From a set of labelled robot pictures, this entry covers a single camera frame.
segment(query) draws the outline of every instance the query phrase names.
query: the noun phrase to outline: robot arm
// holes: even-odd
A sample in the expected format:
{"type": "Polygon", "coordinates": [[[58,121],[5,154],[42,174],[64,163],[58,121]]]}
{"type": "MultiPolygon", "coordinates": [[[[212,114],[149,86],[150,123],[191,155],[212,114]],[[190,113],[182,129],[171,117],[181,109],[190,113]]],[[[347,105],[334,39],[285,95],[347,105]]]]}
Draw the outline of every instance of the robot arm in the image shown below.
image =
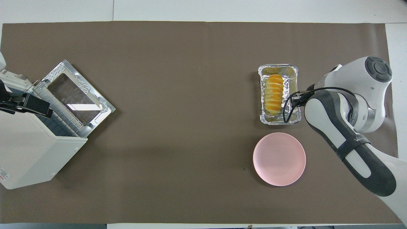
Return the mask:
{"type": "Polygon", "coordinates": [[[355,70],[369,58],[364,57],[351,62],[353,67],[346,68],[347,65],[345,65],[343,71],[336,68],[333,71],[335,74],[325,75],[319,85],[318,83],[315,85],[320,88],[321,82],[325,84],[323,86],[326,86],[327,81],[330,81],[327,86],[353,91],[354,96],[338,92],[338,90],[319,90],[308,99],[304,115],[308,124],[323,136],[356,179],[387,204],[404,224],[407,224],[407,198],[405,196],[407,162],[380,152],[360,134],[360,132],[376,130],[383,122],[384,92],[391,81],[391,78],[387,82],[376,80],[369,72],[366,73],[369,69],[364,65],[360,67],[364,70],[364,72],[359,71],[362,73],[360,79],[349,74],[349,70],[355,70]],[[363,78],[365,78],[364,85],[352,83],[351,80],[358,81],[363,78]],[[366,84],[366,80],[369,82],[370,78],[375,80],[374,84],[366,84]],[[377,88],[375,93],[381,94],[374,96],[374,99],[366,99],[365,96],[369,96],[372,91],[375,91],[371,88],[377,88]],[[354,110],[352,118],[348,118],[351,108],[354,110]]]}

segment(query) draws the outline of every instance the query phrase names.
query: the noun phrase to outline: brown paper surface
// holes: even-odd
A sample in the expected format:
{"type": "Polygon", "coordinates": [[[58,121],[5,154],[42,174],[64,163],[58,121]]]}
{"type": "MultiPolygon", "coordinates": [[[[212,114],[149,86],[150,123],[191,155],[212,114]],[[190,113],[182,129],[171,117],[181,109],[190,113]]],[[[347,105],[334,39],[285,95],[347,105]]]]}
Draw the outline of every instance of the brown paper surface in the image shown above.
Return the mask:
{"type": "MultiPolygon", "coordinates": [[[[305,119],[259,119],[260,65],[296,65],[305,90],[337,64],[388,61],[383,24],[4,24],[1,44],[9,71],[34,82],[66,59],[117,108],[51,181],[0,185],[1,223],[400,223],[305,119]],[[272,132],[306,152],[302,177],[286,187],[252,164],[272,132]]],[[[386,114],[366,136],[396,155],[390,87],[386,114]]]]}

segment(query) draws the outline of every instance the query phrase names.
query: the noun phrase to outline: white machine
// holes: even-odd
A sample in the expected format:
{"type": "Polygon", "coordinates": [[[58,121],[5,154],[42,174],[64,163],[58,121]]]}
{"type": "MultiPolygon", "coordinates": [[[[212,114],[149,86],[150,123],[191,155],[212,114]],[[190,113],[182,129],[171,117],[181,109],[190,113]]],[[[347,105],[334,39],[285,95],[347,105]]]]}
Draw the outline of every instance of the white machine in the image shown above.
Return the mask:
{"type": "Polygon", "coordinates": [[[307,91],[290,97],[305,106],[308,124],[368,190],[407,225],[407,162],[380,152],[360,133],[383,123],[384,95],[392,80],[390,66],[377,57],[363,57],[336,66],[307,91]]]}
{"type": "Polygon", "coordinates": [[[0,183],[14,189],[51,180],[115,108],[66,60],[35,85],[5,67],[0,53],[0,183]]]}

